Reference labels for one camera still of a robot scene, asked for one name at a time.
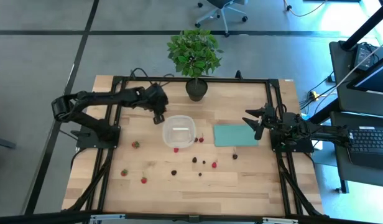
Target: floor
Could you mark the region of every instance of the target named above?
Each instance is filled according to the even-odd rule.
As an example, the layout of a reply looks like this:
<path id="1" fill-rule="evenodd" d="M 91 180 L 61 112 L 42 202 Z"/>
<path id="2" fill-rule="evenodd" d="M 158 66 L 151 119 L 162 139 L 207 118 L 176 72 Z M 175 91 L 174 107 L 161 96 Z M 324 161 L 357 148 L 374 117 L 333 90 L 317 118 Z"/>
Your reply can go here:
<path id="1" fill-rule="evenodd" d="M 128 75 L 136 67 L 152 76 L 179 75 L 166 58 L 170 35 L 155 30 L 192 29 L 194 20 L 210 8 L 205 1 L 198 8 L 198 0 L 105 0 L 98 3 L 91 30 L 123 31 L 120 35 L 89 35 L 84 36 L 85 42 L 81 35 L 61 33 L 84 30 L 93 2 L 0 0 L 0 138 L 17 143 L 15 150 L 0 147 L 0 216 L 24 211 L 53 122 L 50 102 L 63 93 L 69 74 L 76 73 L 72 92 L 90 90 L 95 75 Z M 301 14 L 320 4 L 289 2 Z M 250 0 L 247 6 L 235 7 L 246 11 L 249 20 L 242 23 L 238 15 L 227 12 L 229 30 L 251 31 L 251 35 L 216 36 L 225 53 L 222 66 L 213 75 L 233 77 L 240 70 L 248 78 L 294 79 L 300 100 L 331 73 L 328 44 L 346 39 L 367 19 L 361 4 L 348 2 L 326 3 L 302 18 L 285 12 L 281 0 Z M 201 24 L 205 29 L 223 29 L 221 20 Z M 5 30 L 45 31 L 3 35 Z M 150 32 L 154 35 L 140 32 L 143 30 L 154 31 Z M 364 39 L 378 45 L 377 40 L 376 31 Z M 330 85 L 322 84 L 316 90 L 321 93 Z M 78 126 L 63 124 L 61 128 L 69 131 Z M 36 213 L 60 210 L 74 148 L 74 140 L 58 135 Z M 351 193 L 340 195 L 333 192 L 339 187 L 335 167 L 317 165 L 316 175 L 327 215 L 383 223 L 382 187 L 350 183 Z"/>

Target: computer screen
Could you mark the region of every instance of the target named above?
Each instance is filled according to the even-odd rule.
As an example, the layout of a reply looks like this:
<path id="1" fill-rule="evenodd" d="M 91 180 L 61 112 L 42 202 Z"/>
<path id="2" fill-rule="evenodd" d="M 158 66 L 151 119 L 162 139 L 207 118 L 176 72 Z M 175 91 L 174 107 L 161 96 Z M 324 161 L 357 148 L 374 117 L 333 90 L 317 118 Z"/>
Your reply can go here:
<path id="1" fill-rule="evenodd" d="M 362 91 L 383 94 L 383 59 L 353 82 L 353 87 Z"/>

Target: black plant pot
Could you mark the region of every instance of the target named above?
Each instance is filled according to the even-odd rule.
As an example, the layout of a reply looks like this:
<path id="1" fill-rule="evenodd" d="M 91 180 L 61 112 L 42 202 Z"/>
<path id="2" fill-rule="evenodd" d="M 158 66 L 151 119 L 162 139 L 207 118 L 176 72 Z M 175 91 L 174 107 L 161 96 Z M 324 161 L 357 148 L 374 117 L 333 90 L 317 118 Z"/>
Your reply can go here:
<path id="1" fill-rule="evenodd" d="M 186 92 L 193 101 L 200 101 L 207 90 L 208 84 L 202 78 L 197 78 L 197 83 L 195 78 L 186 82 Z"/>

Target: green towel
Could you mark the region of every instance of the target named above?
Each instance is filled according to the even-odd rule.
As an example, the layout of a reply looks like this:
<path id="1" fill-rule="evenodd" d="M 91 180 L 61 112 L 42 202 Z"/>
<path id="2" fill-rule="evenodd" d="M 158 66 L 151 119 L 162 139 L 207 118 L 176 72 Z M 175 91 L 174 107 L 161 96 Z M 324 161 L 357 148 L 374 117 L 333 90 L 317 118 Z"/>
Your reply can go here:
<path id="1" fill-rule="evenodd" d="M 214 125 L 215 146 L 257 146 L 255 132 L 246 124 Z"/>

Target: keyboard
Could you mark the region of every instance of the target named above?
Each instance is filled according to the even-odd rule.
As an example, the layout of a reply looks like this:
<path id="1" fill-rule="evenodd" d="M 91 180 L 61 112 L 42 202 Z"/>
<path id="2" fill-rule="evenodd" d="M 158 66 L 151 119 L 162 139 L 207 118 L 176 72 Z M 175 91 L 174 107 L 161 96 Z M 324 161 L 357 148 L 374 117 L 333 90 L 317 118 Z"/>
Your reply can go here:
<path id="1" fill-rule="evenodd" d="M 359 166 L 383 169 L 383 127 L 361 128 L 348 130 L 350 161 Z"/>

